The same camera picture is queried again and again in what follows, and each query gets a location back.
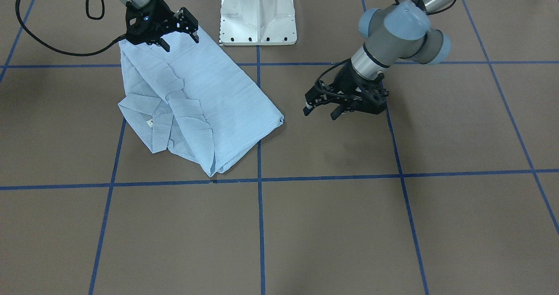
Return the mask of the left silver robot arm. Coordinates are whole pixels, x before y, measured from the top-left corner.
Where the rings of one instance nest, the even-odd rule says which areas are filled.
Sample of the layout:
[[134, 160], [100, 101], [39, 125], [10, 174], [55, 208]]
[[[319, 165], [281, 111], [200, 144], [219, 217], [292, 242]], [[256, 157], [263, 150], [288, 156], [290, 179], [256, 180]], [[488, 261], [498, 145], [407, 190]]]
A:
[[362, 14], [358, 30], [365, 42], [355, 54], [333, 68], [339, 71], [328, 84], [319, 76], [305, 94], [303, 113], [335, 104], [332, 120], [349, 112], [380, 114], [387, 108], [389, 92], [382, 82], [389, 67], [398, 60], [436, 65], [449, 55], [449, 36], [434, 29], [430, 16], [446, 11], [456, 0], [394, 0], [385, 9]]

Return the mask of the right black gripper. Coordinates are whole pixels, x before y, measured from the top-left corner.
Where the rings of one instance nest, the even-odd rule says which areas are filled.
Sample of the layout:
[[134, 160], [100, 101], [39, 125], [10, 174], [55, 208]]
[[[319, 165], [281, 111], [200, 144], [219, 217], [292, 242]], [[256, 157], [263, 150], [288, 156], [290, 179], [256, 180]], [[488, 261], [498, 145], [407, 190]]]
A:
[[172, 32], [187, 33], [195, 43], [200, 41], [198, 20], [186, 7], [174, 13], [164, 0], [150, 0], [140, 8], [134, 7], [132, 2], [127, 2], [125, 6], [124, 38], [133, 45], [155, 43], [170, 52], [170, 45], [162, 36]]

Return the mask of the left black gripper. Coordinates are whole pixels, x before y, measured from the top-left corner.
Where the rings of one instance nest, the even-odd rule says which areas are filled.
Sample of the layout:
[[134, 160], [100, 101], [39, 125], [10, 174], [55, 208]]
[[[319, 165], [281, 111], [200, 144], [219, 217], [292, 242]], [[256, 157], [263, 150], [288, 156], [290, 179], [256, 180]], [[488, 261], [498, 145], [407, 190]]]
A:
[[355, 112], [361, 106], [360, 102], [345, 102], [340, 104], [341, 92], [347, 95], [356, 94], [357, 92], [361, 94], [361, 91], [358, 89], [359, 82], [381, 82], [383, 78], [384, 74], [382, 72], [373, 80], [364, 78], [356, 72], [351, 62], [346, 62], [336, 74], [333, 87], [328, 86], [322, 80], [315, 82], [313, 87], [305, 94], [306, 105], [303, 108], [303, 113], [305, 116], [309, 116], [315, 107], [335, 103], [338, 104], [338, 107], [330, 114], [330, 118], [332, 120], [337, 120], [342, 114]]

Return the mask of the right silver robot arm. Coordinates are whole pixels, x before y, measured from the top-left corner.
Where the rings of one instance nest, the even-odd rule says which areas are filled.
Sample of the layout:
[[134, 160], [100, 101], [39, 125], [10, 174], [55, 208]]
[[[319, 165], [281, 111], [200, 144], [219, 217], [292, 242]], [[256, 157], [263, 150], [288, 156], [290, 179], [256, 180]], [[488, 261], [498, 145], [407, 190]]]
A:
[[126, 6], [126, 33], [122, 40], [137, 46], [145, 43], [170, 51], [164, 36], [173, 32], [188, 34], [195, 43], [198, 36], [198, 20], [185, 7], [170, 9], [165, 0], [120, 0]]

